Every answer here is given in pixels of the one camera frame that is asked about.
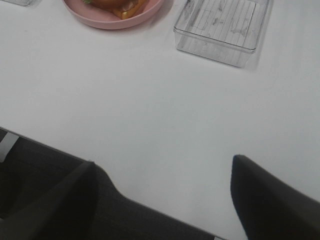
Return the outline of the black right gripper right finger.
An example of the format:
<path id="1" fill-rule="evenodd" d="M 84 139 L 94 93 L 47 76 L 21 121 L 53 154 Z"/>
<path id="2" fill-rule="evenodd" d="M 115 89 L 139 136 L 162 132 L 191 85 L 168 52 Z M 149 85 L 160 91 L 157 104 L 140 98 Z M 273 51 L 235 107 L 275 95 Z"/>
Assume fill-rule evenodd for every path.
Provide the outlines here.
<path id="1" fill-rule="evenodd" d="M 320 203 L 245 155 L 233 157 L 230 193 L 249 240 L 320 238 Z"/>

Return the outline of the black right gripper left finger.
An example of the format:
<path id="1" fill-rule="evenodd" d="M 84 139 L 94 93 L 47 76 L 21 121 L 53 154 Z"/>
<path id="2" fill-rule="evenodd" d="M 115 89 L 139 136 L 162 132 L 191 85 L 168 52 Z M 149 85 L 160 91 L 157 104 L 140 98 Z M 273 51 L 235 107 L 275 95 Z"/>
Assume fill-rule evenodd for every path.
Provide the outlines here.
<path id="1" fill-rule="evenodd" d="M 97 208 L 97 171 L 83 162 L 0 223 L 2 240 L 87 240 Z"/>

